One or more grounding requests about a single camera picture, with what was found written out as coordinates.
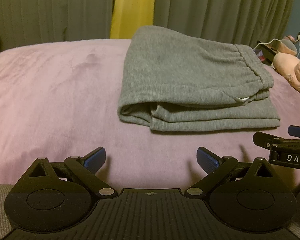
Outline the grey curtain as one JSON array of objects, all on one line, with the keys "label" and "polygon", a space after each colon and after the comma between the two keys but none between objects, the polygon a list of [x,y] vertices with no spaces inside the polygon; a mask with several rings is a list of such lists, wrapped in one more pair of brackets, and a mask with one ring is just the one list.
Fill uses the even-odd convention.
[{"label": "grey curtain", "polygon": [[[254,46],[279,38],[294,0],[155,0],[153,25]],[[26,45],[110,38],[115,0],[0,0],[0,52]]]}]

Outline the grey sweatpants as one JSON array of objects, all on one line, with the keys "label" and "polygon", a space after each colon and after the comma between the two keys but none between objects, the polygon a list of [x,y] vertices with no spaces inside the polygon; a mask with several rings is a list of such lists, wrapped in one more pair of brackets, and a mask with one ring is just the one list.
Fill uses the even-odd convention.
[{"label": "grey sweatpants", "polygon": [[158,132],[275,128],[273,85],[249,46],[143,26],[127,50],[117,114]]}]

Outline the pink bed blanket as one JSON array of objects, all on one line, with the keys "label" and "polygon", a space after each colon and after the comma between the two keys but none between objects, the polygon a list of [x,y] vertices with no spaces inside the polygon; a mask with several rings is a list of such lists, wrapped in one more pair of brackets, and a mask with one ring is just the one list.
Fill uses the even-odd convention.
[{"label": "pink bed blanket", "polygon": [[106,149],[97,176],[121,189],[181,188],[204,171],[197,148],[240,161],[267,157],[252,130],[160,133],[117,114],[130,40],[97,39],[0,53],[0,184],[15,184],[39,157],[63,161]]}]

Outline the yellow curtain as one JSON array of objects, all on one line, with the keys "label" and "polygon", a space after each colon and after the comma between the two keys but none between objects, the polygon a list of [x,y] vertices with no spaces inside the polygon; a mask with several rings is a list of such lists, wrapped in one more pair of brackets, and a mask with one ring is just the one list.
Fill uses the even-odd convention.
[{"label": "yellow curtain", "polygon": [[130,39],[142,26],[153,25],[155,0],[115,0],[110,38]]}]

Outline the pink plush toy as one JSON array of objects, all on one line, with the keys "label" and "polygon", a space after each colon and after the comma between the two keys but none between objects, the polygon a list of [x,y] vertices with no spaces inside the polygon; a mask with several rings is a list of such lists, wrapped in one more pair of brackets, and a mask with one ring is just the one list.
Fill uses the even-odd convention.
[{"label": "pink plush toy", "polygon": [[297,48],[289,39],[282,39],[273,58],[272,67],[298,92],[300,92],[300,59]]}]

